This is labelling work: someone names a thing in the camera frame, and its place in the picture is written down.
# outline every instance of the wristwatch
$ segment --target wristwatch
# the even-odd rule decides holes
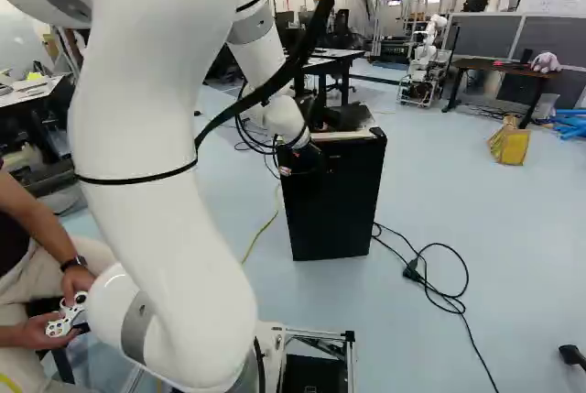
[[[84,256],[76,256],[72,260],[68,260],[63,265],[61,265],[61,272],[65,272],[70,267],[87,267],[88,262]]]

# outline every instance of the floor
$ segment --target floor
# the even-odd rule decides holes
[[[557,355],[561,344],[586,348],[586,142],[562,142],[536,128],[525,166],[506,167],[486,146],[497,121],[397,106],[395,86],[352,85],[358,92],[351,100],[367,103],[388,135],[376,219],[415,247],[442,242],[464,257],[471,274],[467,319],[500,390],[586,392],[583,373]],[[202,87],[196,127],[232,102],[234,92]],[[237,141],[227,126],[210,135],[197,176],[214,221],[241,257],[275,210],[277,182],[259,156],[233,150]],[[100,236],[87,211],[64,223],[72,234]],[[409,257],[400,239],[385,240]],[[461,287],[463,272],[452,256],[431,251],[428,260],[438,288]],[[294,263],[281,211],[245,272],[261,319],[356,331],[359,392],[492,391],[462,321],[429,304],[375,243],[364,258]],[[80,376],[103,393],[119,391],[129,365],[101,344],[85,357]],[[157,391],[155,381],[144,379],[138,391]]]

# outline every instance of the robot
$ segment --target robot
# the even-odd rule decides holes
[[[433,43],[438,30],[448,25],[448,19],[433,15],[424,31],[423,43],[415,49],[414,59],[409,63],[407,75],[399,83],[397,100],[401,103],[429,107],[435,100],[440,83],[445,77],[450,51],[437,49]]]
[[[279,389],[285,343],[298,338],[343,359],[353,391],[353,334],[258,321],[255,294],[193,175],[193,110],[223,43],[250,90],[286,60],[267,0],[8,1],[43,22],[92,27],[69,138],[90,210],[120,261],[85,301],[97,337],[181,391],[262,393]],[[310,145],[285,88],[249,113],[294,148]]]

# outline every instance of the workbench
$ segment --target workbench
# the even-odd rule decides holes
[[[532,71],[528,67],[526,69],[518,69],[508,66],[506,64],[495,65],[494,60],[490,59],[460,59],[453,61],[451,63],[451,66],[453,66],[454,68],[458,68],[458,74],[456,75],[456,80],[454,81],[454,84],[451,88],[450,100],[448,102],[448,105],[446,105],[441,111],[444,113],[458,106],[458,100],[456,97],[458,96],[458,90],[460,89],[461,79],[467,70],[499,71],[505,74],[523,75],[525,77],[533,77],[537,79],[537,89],[534,98],[529,106],[529,109],[527,109],[527,112],[523,117],[523,120],[521,120],[521,123],[519,124],[520,129],[525,129],[531,121],[531,116],[535,112],[535,108],[539,103],[541,94],[544,92],[546,88],[548,80],[551,80],[559,75],[558,72],[549,72],[547,74],[543,74],[541,72]]]
[[[12,85],[14,91],[0,95],[0,117],[14,117],[26,130],[29,141],[41,151],[43,161],[53,164],[60,160],[60,154],[49,132],[41,123],[37,109],[67,82],[65,77],[60,75],[38,83],[42,84],[35,81],[15,82]]]
[[[342,106],[348,104],[350,68],[353,62],[361,58],[364,53],[365,51],[359,49],[315,48],[301,73],[295,77],[295,95],[299,96],[304,93],[305,75],[318,75],[318,100],[320,103],[325,104],[327,97],[326,76],[340,74],[342,76]]]

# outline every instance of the person's arm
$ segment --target person's arm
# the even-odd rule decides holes
[[[23,347],[31,350],[59,349],[79,335],[79,331],[73,329],[66,336],[58,338],[46,336],[47,322],[53,322],[59,318],[60,314],[53,312],[33,317],[15,326],[0,326],[0,347]]]
[[[60,265],[78,255],[50,208],[37,201],[4,170],[0,170],[0,211],[16,219]],[[94,276],[85,267],[69,267],[61,282],[67,304],[72,305],[75,291],[89,290],[93,281]]]

